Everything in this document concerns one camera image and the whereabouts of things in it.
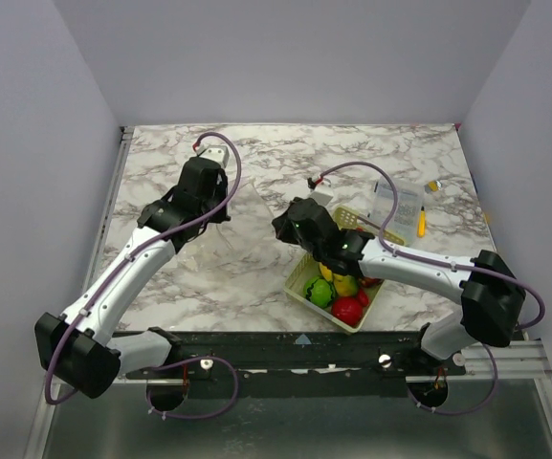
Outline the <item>yellow banana bunch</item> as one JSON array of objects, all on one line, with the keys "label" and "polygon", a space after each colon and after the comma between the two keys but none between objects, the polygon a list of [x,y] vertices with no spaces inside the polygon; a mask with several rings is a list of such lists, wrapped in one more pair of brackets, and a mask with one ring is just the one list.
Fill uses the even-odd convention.
[{"label": "yellow banana bunch", "polygon": [[328,282],[332,282],[333,281],[333,273],[332,271],[327,268],[324,264],[322,263],[319,263],[319,270],[320,270],[320,275]]}]

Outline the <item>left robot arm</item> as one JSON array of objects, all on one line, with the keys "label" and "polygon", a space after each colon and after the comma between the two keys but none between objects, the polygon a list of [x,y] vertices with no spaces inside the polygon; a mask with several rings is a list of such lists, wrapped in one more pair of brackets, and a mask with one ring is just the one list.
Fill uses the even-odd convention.
[{"label": "left robot arm", "polygon": [[121,317],[147,281],[210,224],[228,221],[224,147],[188,159],[179,181],[144,207],[129,240],[98,280],[60,315],[43,314],[34,326],[39,361],[47,377],[58,377],[95,399],[121,374],[150,367],[162,378],[182,363],[175,338],[152,328],[117,339]]}]

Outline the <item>clear zip top bag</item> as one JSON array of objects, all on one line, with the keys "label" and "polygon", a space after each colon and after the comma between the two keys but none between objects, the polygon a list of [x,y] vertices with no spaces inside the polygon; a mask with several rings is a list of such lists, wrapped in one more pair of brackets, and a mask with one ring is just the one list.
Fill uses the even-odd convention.
[{"label": "clear zip top bag", "polygon": [[192,272],[206,271],[246,257],[271,232],[274,215],[255,187],[243,179],[228,204],[230,221],[207,226],[177,255],[178,264]]}]

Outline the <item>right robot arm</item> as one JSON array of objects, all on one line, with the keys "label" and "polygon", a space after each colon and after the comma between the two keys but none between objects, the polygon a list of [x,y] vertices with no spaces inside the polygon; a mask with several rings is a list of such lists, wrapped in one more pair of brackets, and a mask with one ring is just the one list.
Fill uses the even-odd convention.
[{"label": "right robot arm", "polygon": [[429,375],[455,352],[475,343],[507,347],[519,326],[526,293],[492,251],[475,257],[412,250],[359,229],[341,229],[312,198],[297,198],[277,216],[276,239],[306,250],[332,273],[407,284],[458,305],[425,325],[409,351],[411,367]]}]

